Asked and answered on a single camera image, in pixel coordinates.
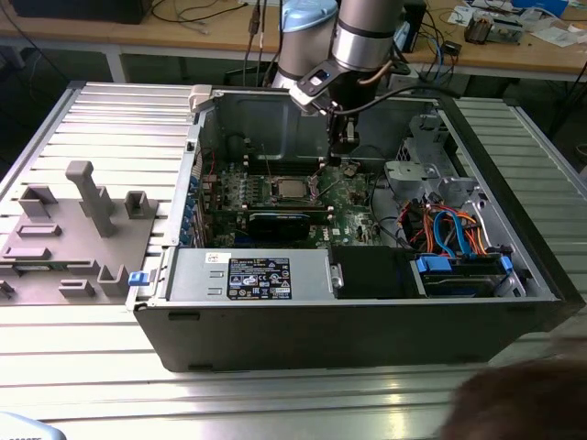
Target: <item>red cable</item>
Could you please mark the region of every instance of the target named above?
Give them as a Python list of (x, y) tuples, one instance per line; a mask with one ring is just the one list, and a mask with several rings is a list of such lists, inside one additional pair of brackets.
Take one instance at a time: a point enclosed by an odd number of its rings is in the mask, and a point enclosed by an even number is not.
[(209, 182), (210, 182), (210, 176), (214, 172), (214, 165), (215, 165), (215, 163), (216, 163), (216, 156), (214, 155), (214, 151), (212, 151), (212, 168), (210, 169), (210, 172), (208, 173), (208, 181)]

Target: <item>floor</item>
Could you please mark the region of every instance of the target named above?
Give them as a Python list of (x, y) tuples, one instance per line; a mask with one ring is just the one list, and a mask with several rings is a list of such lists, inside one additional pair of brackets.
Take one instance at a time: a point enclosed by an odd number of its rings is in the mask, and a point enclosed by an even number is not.
[[(110, 81), (105, 59), (100, 54), (56, 50), (45, 53), (72, 80)], [(10, 65), (0, 68), (0, 175), (4, 175), (26, 146), (66, 85), (36, 51), (27, 49), (23, 56), (27, 64), (25, 69), (15, 71)], [(218, 85), (222, 84), (225, 72), (241, 66), (237, 60), (187, 59), (186, 69), (182, 71), (177, 58), (142, 55), (125, 56), (125, 64), (133, 83)], [(470, 84), (468, 94), (493, 97), (502, 84), (500, 79), (478, 77)], [(504, 96), (516, 99), (538, 126), (546, 130), (564, 93), (564, 84), (560, 82), (523, 80), (510, 85)], [(583, 164), (574, 148), (587, 142), (585, 113), (585, 108), (577, 109), (554, 139), (556, 146), (578, 171)]]

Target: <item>black plastic cover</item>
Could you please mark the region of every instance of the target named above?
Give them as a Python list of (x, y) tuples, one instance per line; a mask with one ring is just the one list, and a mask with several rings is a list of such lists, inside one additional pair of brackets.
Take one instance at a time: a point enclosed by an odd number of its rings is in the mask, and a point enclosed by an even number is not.
[(418, 296), (410, 260), (414, 254), (387, 246), (334, 246), (332, 262), (342, 269), (340, 300), (390, 300)]

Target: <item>wire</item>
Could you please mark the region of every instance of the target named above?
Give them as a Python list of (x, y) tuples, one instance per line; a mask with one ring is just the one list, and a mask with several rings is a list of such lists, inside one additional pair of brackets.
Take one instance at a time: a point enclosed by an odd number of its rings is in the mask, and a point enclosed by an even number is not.
[[(401, 61), (403, 64), (409, 64), (408, 60), (402, 53), (402, 50), (397, 47), (397, 43), (395, 42), (395, 40), (393, 41), (393, 52), (395, 53), (399, 61)], [(417, 71), (416, 74), (418, 75), (418, 78), (421, 82), (428, 83), (428, 79), (421, 72)]]
[(572, 112), (573, 107), (578, 102), (580, 102), (582, 100), (582, 98), (585, 96), (585, 94), (587, 94), (587, 82), (586, 82), (582, 86), (582, 88), (574, 96), (572, 96), (572, 93), (574, 92), (575, 87), (577, 86), (577, 84), (581, 80), (581, 77), (583, 76), (583, 74), (585, 73), (586, 70), (587, 70), (587, 61), (585, 62), (585, 64), (583, 64), (583, 67), (581, 69), (581, 73), (579, 73), (579, 76), (577, 77), (577, 79), (573, 83), (572, 87), (570, 88), (569, 92), (565, 96), (565, 99), (563, 101), (563, 105), (562, 105), (560, 111), (557, 112), (557, 115), (554, 117), (554, 119), (552, 120), (552, 123), (550, 124), (550, 128), (548, 129), (548, 137), (549, 138), (553, 139), (556, 136), (556, 134), (559, 132), (559, 130), (564, 126), (565, 122), (567, 121), (567, 118), (569, 117), (570, 113)]
[(193, 23), (194, 21), (202, 21), (202, 20), (206, 20), (207, 18), (212, 18), (212, 17), (216, 17), (219, 16), (221, 14), (225, 14), (226, 12), (231, 12), (231, 11), (238, 11), (239, 9), (242, 9), (243, 7), (247, 7), (249, 4), (248, 3), (243, 3), (242, 5), (238, 5), (235, 7), (230, 7), (229, 9), (224, 9), (222, 11), (216, 12), (214, 14), (210, 14), (209, 16), (200, 16), (198, 18), (190, 18), (189, 20), (170, 20), (169, 18), (165, 18), (164, 16), (160, 16), (158, 15), (155, 11), (157, 9), (157, 7), (162, 4), (163, 2), (165, 2), (166, 0), (159, 0), (159, 2), (157, 2), (155, 5), (153, 5), (153, 8), (150, 10), (150, 13), (155, 17), (158, 18), (161, 21), (165, 21), (167, 23)]
[(471, 253), (471, 248), (469, 247), (469, 244), (465, 241), (462, 225), (460, 224), (458, 216), (452, 211), (440, 211), (437, 214), (437, 216), (434, 218), (434, 239), (436, 240), (437, 244), (441, 248), (446, 250), (451, 257), (453, 257), (453, 258), (456, 257), (453, 250), (450, 247), (445, 246), (442, 239), (440, 238), (440, 219), (444, 215), (451, 215), (452, 216), (452, 219), (455, 222), (455, 230), (457, 231), (457, 239), (459, 241), (460, 250), (462, 251), (463, 254), (469, 255)]
[(260, 38), (259, 38), (259, 59), (257, 60), (257, 73), (255, 74), (255, 87), (259, 86), (260, 59), (263, 56), (263, 43), (265, 40), (265, 16), (267, 13), (267, 0), (263, 0), (263, 10), (260, 19)]
[(35, 62), (33, 62), (33, 69), (30, 73), (30, 78), (28, 78), (28, 94), (30, 95), (33, 101), (35, 101), (35, 97), (33, 96), (33, 80), (35, 79), (35, 72), (37, 71), (37, 64), (39, 64), (40, 59), (41, 56), (39, 54)]
[(245, 52), (245, 59), (242, 63), (242, 85), (247, 85), (247, 61), (249, 60), (250, 49), (253, 44), (253, 39), (259, 33), (260, 26), (260, 0), (257, 0), (253, 11), (250, 14), (249, 20), (249, 44), (247, 45), (247, 51)]
[(277, 60), (277, 57), (279, 57), (282, 53), (282, 47), (283, 47), (283, 25), (285, 23), (283, 23), (282, 21), (282, 17), (283, 17), (283, 0), (279, 0), (279, 48), (277, 49), (277, 52), (275, 52), (275, 55), (273, 55), (273, 58), (271, 59), (271, 62), (269, 63), (269, 67), (267, 68), (267, 71), (265, 71), (265, 74), (263, 75), (263, 86), (266, 87), (267, 85), (269, 85), (269, 76), (271, 75), (271, 70), (273, 69), (273, 66), (275, 65), (275, 61)]
[(377, 177), (375, 177), (375, 181), (373, 182), (373, 187), (371, 188), (371, 194), (369, 196), (369, 209), (371, 210), (371, 215), (373, 216), (373, 220), (375, 221), (375, 223), (379, 226), (379, 228), (388, 236), (390, 237), (393, 241), (395, 241), (395, 243), (397, 243), (399, 246), (401, 246), (402, 248), (406, 248), (406, 249), (410, 249), (412, 250), (412, 248), (410, 247), (409, 244), (405, 243), (405, 240), (403, 240), (402, 238), (395, 236), (394, 234), (392, 234), (386, 227), (384, 227), (382, 225), (382, 221), (387, 219), (387, 217), (384, 217), (383, 219), (379, 220), (377, 218), (377, 215), (375, 215), (375, 210), (373, 208), (373, 196), (375, 195), (375, 188), (377, 188), (377, 182), (379, 181), (379, 179), (383, 176), (384, 173), (384, 169), (382, 169), (379, 174), (377, 175)]
[(210, 182), (210, 176), (214, 172), (214, 166), (216, 165), (216, 155), (214, 154), (214, 150), (212, 150), (212, 167), (210, 167), (210, 172), (208, 172), (208, 181)]
[(247, 45), (247, 51), (245, 52), (245, 59), (242, 61), (242, 85), (247, 85), (247, 61), (249, 60), (250, 48), (253, 44), (254, 34), (249, 35), (249, 44)]
[(377, 73), (375, 73), (372, 77), (367, 78), (365, 80), (358, 80), (357, 84), (358, 85), (372, 85), (372, 84), (378, 82), (383, 77), (383, 75), (391, 69), (392, 66), (393, 66), (393, 61), (392, 60), (387, 61), (377, 71)]
[(450, 96), (452, 98), (460, 98), (460, 95), (456, 92), (453, 92), (450, 89), (444, 88), (444, 87), (439, 87), (437, 85), (432, 85), (432, 84), (417, 84), (417, 85), (408, 85), (406, 87), (402, 87), (399, 89), (395, 89), (395, 90), (391, 90), (390, 92), (384, 93), (381, 96), (378, 96), (377, 98), (373, 99), (371, 102), (361, 105), (357, 108), (352, 108), (350, 110), (333, 110), (332, 113), (336, 116), (349, 116), (349, 115), (355, 115), (357, 113), (363, 112), (375, 105), (377, 105), (378, 103), (385, 101), (388, 98), (391, 98), (392, 96), (397, 96), (398, 94), (402, 94), (403, 92), (407, 92), (409, 90), (432, 90), (435, 92), (439, 92), (440, 94), (445, 94), (446, 96)]
[(2, 51), (0, 51), (0, 57), (2, 57), (2, 59), (4, 60), (4, 62), (10, 66), (10, 68), (12, 69), (12, 73), (14, 73), (15, 78), (17, 78), (18, 83), (20, 84), (20, 86), (23, 88), (23, 90), (28, 90), (28, 94), (30, 95), (30, 97), (32, 98), (32, 100), (35, 103), (39, 103), (39, 101), (33, 97), (31, 95), (31, 92), (34, 91), (38, 94), (42, 94), (44, 98), (47, 99), (47, 102), (51, 103), (52, 105), (55, 104), (55, 101), (57, 101), (57, 98), (55, 96), (52, 96), (50, 93), (39, 89), (38, 87), (35, 87), (32, 82), (28, 82), (28, 84), (26, 84), (26, 81), (23, 80), (20, 75), (18, 74), (17, 68), (14, 66), (14, 64), (12, 63), (12, 61), (10, 61), (5, 55), (4, 53), (2, 53)]
[(440, 74), (440, 70), (442, 69), (442, 63), (443, 63), (443, 56), (442, 56), (442, 50), (440, 49), (440, 45), (438, 44), (438, 41), (436, 41), (435, 38), (432, 37), (428, 37), (428, 39), (430, 39), (435, 45), (436, 45), (436, 49), (437, 49), (437, 73), (434, 76), (434, 81), (438, 80), (438, 76)]
[(326, 194), (328, 191), (330, 191), (332, 188), (334, 188), (335, 185), (337, 185), (339, 182), (342, 182), (342, 177), (340, 179), (338, 179), (337, 181), (334, 181), (333, 183), (330, 183), (322, 192), (320, 192), (319, 195), (316, 196), (316, 199), (318, 199), (322, 195)]
[(483, 239), (482, 239), (480, 227), (477, 228), (477, 238), (479, 240), (479, 250), (481, 251), (481, 253), (483, 255), (487, 255), (487, 252), (485, 251), (485, 246), (483, 245)]
[(47, 55), (45, 55), (45, 52), (43, 52), (43, 51), (42, 51), (42, 50), (39, 48), (39, 46), (37, 46), (37, 45), (35, 44), (35, 42), (34, 42), (32, 39), (30, 39), (30, 38), (28, 37), (28, 35), (27, 35), (27, 34), (25, 34), (25, 32), (24, 32), (24, 31), (23, 31), (23, 30), (22, 30), (20, 27), (18, 27), (17, 23), (15, 23), (15, 21), (12, 19), (12, 17), (11, 17), (11, 16), (10, 16), (10, 15), (9, 15), (9, 14), (6, 12), (6, 8), (5, 8), (5, 6), (4, 6), (4, 2), (2, 2), (2, 1), (0, 1), (0, 9), (2, 9), (2, 12), (3, 12), (3, 13), (4, 13), (4, 15), (6, 16), (6, 18), (7, 18), (7, 19), (8, 19), (8, 21), (10, 22), (10, 24), (11, 24), (12, 26), (14, 26), (14, 28), (15, 28), (15, 29), (18, 31), (18, 33), (19, 33), (19, 34), (22, 36), (22, 38), (23, 38), (23, 39), (25, 39), (26, 41), (28, 41), (28, 43), (29, 43), (29, 44), (30, 44), (30, 45), (31, 45), (33, 48), (35, 48), (35, 50), (36, 50), (38, 53), (40, 53), (41, 57), (43, 57), (45, 60), (47, 60), (47, 62), (50, 64), (50, 66), (51, 66), (51, 67), (52, 67), (52, 68), (53, 68), (53, 69), (54, 69), (54, 70), (55, 70), (55, 71), (56, 71), (56, 72), (57, 72), (57, 73), (60, 75), (60, 77), (61, 77), (61, 78), (63, 78), (63, 80), (64, 80), (65, 82), (67, 82), (67, 83), (68, 83), (68, 82), (70, 81), (70, 79), (67, 77), (67, 75), (66, 75), (65, 73), (63, 73), (63, 72), (61, 71), (61, 69), (60, 69), (60, 68), (58, 68), (58, 67), (57, 67), (55, 64), (53, 64), (53, 61), (51, 61), (51, 60), (50, 60), (50, 59), (47, 57)]
[[(186, 12), (192, 11), (195, 9), (203, 9), (205, 7), (211, 7), (211, 6), (215, 5), (216, 3), (218, 3), (218, 1), (219, 0), (214, 0), (212, 3), (209, 3), (208, 5), (204, 5), (204, 6), (186, 7), (180, 11), (180, 9), (177, 7), (177, 0), (173, 0), (173, 10), (175, 11), (175, 17), (178, 20), (180, 20), (180, 19), (181, 20), (188, 20), (189, 18), (187, 18), (183, 15)], [(208, 35), (210, 33), (209, 30), (204, 28), (204, 26), (205, 26), (204, 21), (194, 21), (193, 23), (180, 23), (180, 25), (182, 25), (184, 28), (195, 30), (196, 32), (199, 32), (200, 34), (203, 34), (203, 35)]]

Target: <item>blue clip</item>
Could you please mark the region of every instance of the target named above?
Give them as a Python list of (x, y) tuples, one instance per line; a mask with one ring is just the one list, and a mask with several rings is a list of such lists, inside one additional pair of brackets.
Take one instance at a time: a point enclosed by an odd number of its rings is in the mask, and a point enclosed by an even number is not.
[(150, 284), (150, 274), (148, 272), (130, 272), (128, 276), (128, 285), (130, 287), (144, 287)]
[(499, 258), (499, 260), (504, 266), (505, 273), (510, 273), (512, 270), (514, 270), (514, 265), (512, 264), (512, 260), (509, 257), (503, 255), (501, 258)]
[(447, 257), (439, 255), (423, 255), (415, 261), (418, 272), (452, 272), (452, 266)]

